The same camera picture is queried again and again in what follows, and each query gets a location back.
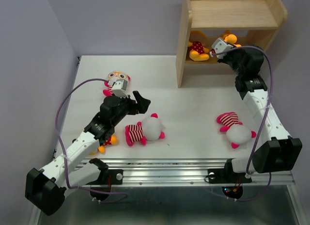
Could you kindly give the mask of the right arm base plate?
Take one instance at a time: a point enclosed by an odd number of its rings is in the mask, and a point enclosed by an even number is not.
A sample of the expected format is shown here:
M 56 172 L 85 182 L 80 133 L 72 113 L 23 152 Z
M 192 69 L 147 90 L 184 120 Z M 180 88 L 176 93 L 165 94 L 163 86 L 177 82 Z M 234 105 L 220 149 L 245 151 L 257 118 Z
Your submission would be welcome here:
M 210 184 L 235 184 L 251 183 L 251 178 L 246 178 L 243 173 L 227 172 L 223 168 L 209 169 L 204 181 Z

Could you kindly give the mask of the orange bear polka dot toy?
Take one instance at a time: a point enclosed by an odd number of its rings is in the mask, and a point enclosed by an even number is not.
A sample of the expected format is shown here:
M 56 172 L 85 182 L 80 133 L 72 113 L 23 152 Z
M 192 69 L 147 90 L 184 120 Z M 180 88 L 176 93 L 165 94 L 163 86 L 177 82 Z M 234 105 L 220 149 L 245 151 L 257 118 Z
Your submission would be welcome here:
M 206 47 L 207 37 L 201 31 L 191 31 L 189 36 L 188 48 L 189 58 L 196 62 L 209 60 L 209 49 Z

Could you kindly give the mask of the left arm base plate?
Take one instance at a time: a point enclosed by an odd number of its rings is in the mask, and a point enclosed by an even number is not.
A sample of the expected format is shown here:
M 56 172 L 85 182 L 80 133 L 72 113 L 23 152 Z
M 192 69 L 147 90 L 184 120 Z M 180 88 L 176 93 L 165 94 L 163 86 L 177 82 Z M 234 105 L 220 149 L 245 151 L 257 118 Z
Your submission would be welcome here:
M 101 171 L 98 177 L 88 181 L 86 185 L 122 185 L 123 174 L 123 169 Z

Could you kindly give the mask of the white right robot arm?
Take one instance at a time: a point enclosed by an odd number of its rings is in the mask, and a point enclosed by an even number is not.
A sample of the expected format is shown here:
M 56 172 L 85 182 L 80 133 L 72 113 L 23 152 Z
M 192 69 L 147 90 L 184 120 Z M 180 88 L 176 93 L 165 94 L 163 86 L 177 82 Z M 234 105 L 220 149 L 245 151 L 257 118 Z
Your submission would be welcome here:
M 242 124 L 238 123 L 224 125 L 220 129 L 224 133 L 237 129 L 255 140 L 248 157 L 227 160 L 222 170 L 224 178 L 235 181 L 240 175 L 249 178 L 253 173 L 291 171 L 302 149 L 302 142 L 285 129 L 271 104 L 274 80 L 271 79 L 267 86 L 259 74 L 264 61 L 271 67 L 267 54 L 257 46 L 233 45 L 215 48 L 211 53 L 219 63 L 229 65 L 237 74 L 236 90 L 259 127 L 258 131 L 251 131 L 241 129 Z

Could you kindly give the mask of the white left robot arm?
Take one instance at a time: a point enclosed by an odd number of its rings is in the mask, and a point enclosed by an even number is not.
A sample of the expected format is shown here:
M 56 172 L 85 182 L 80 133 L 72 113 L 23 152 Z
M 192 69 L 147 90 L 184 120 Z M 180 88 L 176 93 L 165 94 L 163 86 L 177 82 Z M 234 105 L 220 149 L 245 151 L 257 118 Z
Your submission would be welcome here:
M 25 197 L 45 215 L 54 214 L 72 190 L 84 189 L 89 182 L 103 183 L 108 177 L 108 166 L 94 158 L 79 170 L 75 168 L 115 132 L 115 127 L 126 115 L 145 114 L 151 102 L 138 91 L 119 98 L 104 99 L 100 111 L 76 140 L 49 164 L 40 170 L 32 168 L 26 176 Z

